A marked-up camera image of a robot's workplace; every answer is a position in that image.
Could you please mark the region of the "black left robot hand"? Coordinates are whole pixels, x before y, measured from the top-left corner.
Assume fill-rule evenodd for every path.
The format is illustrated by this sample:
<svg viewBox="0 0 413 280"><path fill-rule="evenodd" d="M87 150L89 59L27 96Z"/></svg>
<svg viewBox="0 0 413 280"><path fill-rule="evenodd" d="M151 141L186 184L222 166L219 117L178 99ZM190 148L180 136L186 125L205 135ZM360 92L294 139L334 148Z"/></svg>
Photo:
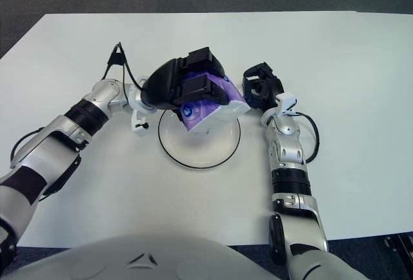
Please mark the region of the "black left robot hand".
<svg viewBox="0 0 413 280"><path fill-rule="evenodd" d="M183 120L180 109L187 103L208 100L229 104L228 94L208 74L225 77L221 63L209 47L204 47L160 66L144 82L141 99L148 106L173 111L180 121Z"/></svg>

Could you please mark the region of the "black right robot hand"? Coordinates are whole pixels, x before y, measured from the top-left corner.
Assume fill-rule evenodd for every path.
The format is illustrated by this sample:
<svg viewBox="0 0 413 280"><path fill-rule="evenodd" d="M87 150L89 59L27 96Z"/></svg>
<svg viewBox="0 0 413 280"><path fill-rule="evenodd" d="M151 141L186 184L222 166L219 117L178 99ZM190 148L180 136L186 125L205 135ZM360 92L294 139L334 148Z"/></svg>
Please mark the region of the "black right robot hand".
<svg viewBox="0 0 413 280"><path fill-rule="evenodd" d="M242 88L249 107L262 112L277 107L276 96L284 92L281 80L265 62L244 72Z"/></svg>

